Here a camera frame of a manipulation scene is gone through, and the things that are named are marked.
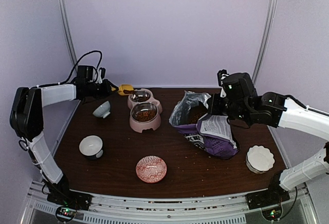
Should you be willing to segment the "yellow plastic scoop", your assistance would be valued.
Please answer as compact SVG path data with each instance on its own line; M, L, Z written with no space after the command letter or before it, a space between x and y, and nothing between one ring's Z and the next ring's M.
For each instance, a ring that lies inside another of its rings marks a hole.
M130 84L121 84L119 87L119 91L115 92L121 96L128 96L130 94L133 94L135 89L132 85Z

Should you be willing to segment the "purple puppy food bag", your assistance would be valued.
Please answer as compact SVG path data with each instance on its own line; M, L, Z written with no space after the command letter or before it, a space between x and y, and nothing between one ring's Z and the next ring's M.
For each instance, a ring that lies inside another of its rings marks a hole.
M211 96L185 91L174 107L169 123L190 143L220 159L230 159L240 151L226 116L208 113L207 101Z

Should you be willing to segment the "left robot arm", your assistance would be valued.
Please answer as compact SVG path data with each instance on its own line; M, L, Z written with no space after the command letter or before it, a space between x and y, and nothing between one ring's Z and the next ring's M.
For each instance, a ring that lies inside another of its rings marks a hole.
M78 66L78 74L73 79L31 88L19 87L15 93L10 126L20 138L20 147L28 152L49 190L54 192L55 199L64 206L74 201L74 194L46 144L43 109L66 101L82 101L86 97L98 100L117 93L118 86L105 79L105 72L104 68L82 65Z

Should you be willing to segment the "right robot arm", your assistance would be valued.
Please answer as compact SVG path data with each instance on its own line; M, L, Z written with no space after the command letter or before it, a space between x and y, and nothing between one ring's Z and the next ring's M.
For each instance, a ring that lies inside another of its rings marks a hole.
M328 140L328 113L304 105L292 95L266 92L259 96L248 73L217 73L221 92L207 100L208 113L241 120L252 126L265 124L274 128L298 130L325 141ZM328 144L315 155L298 165L278 173L272 185L264 192L268 204L276 203L283 190L292 190L297 185L328 173Z

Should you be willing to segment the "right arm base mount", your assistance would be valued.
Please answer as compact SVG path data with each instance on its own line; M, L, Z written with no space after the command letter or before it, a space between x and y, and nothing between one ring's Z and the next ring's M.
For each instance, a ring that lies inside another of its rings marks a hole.
M284 211L282 203L290 200L288 191L271 191L270 189L248 193L246 200L249 210L260 209L263 218L271 223L283 220L294 208L297 198L298 189L295 188L294 200L289 210Z

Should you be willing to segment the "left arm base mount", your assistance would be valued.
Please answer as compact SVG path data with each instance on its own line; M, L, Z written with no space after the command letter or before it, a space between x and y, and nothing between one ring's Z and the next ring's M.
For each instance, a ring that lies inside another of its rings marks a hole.
M55 210L55 217L59 222L72 221L79 210L89 210L92 196L86 193L70 191L68 197L61 196L56 200L59 206Z

